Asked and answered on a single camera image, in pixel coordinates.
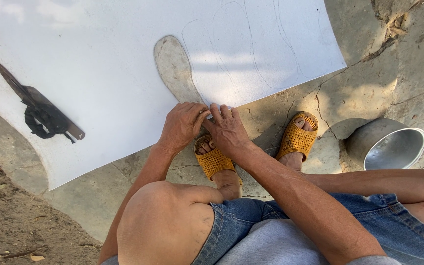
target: concrete ground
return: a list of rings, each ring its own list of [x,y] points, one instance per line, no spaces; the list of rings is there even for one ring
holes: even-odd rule
[[[361,170],[344,141],[377,117],[424,130],[424,0],[326,1],[347,68],[239,107],[251,139],[275,155],[298,110],[319,118],[319,135],[304,163],[307,173]],[[93,170],[52,191],[37,154],[0,117],[0,164],[17,184],[44,197],[103,241],[115,212],[135,180],[149,148]],[[424,154],[412,168],[424,168]],[[238,168],[245,197],[270,199]],[[197,164],[192,145],[174,159],[167,180],[213,186]]]

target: dirt ground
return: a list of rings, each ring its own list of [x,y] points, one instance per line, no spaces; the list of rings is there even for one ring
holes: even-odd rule
[[[96,264],[100,247],[77,222],[0,169],[0,264]]]

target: aluminum pot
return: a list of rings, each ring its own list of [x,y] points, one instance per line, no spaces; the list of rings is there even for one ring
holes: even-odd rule
[[[346,151],[364,170],[409,168],[424,150],[424,131],[387,118],[377,118],[356,129]]]

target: woven slide sandal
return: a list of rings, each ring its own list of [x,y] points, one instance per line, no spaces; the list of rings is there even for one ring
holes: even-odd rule
[[[313,131],[310,132],[297,127],[297,125],[295,125],[295,120],[297,118],[304,118],[304,120],[308,121],[310,126],[312,126]],[[286,128],[286,131],[284,132],[284,136],[282,137],[281,141],[281,148],[279,149],[279,153],[276,156],[276,160],[279,160],[283,155],[290,152],[303,153],[302,162],[307,160],[310,149],[315,142],[317,130],[318,120],[314,115],[304,111],[297,113],[291,119],[289,125]]]
[[[199,153],[199,149],[202,147],[202,144],[209,143],[210,140],[212,140],[211,135],[204,135],[197,139],[196,144],[194,145],[194,153],[196,154],[197,161],[204,170],[207,178],[212,181],[212,175],[223,169],[231,169],[236,172],[233,167],[232,160],[227,158],[217,147],[205,155]],[[243,181],[241,178],[240,186],[243,187]]]

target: white board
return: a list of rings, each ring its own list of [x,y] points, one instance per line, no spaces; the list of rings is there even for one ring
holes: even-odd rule
[[[153,56],[165,35],[185,47],[206,103],[243,105],[346,66],[323,0],[0,0],[0,63],[86,134],[30,134],[0,75],[0,115],[39,154],[50,189],[159,139],[177,103]]]

